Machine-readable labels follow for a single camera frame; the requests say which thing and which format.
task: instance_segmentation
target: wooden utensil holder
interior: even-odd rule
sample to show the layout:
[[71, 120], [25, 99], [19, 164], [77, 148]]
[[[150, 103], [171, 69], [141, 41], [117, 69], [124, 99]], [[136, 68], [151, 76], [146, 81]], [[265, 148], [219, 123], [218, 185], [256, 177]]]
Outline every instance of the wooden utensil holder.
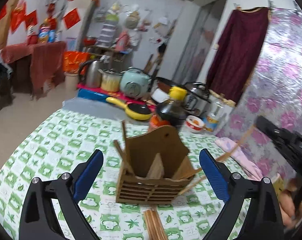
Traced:
[[[134, 170], [128, 171], [124, 162], [119, 173], [116, 202], [135, 204], [169, 204], [194, 178], [194, 175], [179, 180], [168, 179], [183, 165], [184, 174], [195, 174], [188, 158], [189, 149], [181, 142], [172, 126], [162, 126], [143, 135], [125, 136], [127, 163]], [[165, 176], [161, 179], [144, 178], [157, 153], [161, 154]]]

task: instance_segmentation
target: tile floor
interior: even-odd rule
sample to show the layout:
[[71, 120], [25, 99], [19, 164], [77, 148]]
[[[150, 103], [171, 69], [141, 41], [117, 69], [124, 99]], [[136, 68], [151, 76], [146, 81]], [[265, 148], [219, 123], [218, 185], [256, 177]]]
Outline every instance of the tile floor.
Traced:
[[48, 92], [46, 97], [30, 100], [28, 94], [14, 94], [11, 106], [0, 111], [0, 169], [17, 146], [50, 114], [62, 107], [62, 102], [76, 95], [64, 84]]

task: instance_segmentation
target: bolt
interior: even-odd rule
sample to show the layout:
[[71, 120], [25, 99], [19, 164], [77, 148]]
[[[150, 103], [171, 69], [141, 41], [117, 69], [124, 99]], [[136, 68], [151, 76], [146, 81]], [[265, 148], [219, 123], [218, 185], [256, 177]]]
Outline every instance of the bolt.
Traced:
[[234, 179], [241, 179], [241, 174], [235, 172], [235, 173], [232, 174], [232, 177], [233, 177]]
[[268, 177], [263, 178], [264, 183], [269, 184], [271, 180]]
[[39, 178], [38, 177], [35, 177], [32, 179], [32, 183], [33, 184], [37, 184], [39, 182]]
[[62, 175], [61, 175], [61, 178], [62, 179], [68, 179], [68, 178], [70, 178], [70, 174], [69, 173], [63, 173]]

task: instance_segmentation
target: frying pan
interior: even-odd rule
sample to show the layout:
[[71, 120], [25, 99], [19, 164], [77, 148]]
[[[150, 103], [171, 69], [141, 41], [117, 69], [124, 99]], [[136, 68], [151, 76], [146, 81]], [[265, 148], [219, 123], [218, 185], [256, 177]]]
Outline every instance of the frying pan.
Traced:
[[125, 110], [125, 113], [134, 120], [148, 120], [152, 116], [151, 110], [146, 105], [135, 103], [126, 104], [121, 100], [113, 97], [106, 98], [106, 102], [119, 106]]

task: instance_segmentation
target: yellow lid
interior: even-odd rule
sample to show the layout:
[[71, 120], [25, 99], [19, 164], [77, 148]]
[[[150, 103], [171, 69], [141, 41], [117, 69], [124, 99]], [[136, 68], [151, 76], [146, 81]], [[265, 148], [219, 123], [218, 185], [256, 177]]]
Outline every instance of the yellow lid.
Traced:
[[180, 87], [172, 87], [169, 92], [170, 98], [182, 101], [187, 94], [187, 91]]

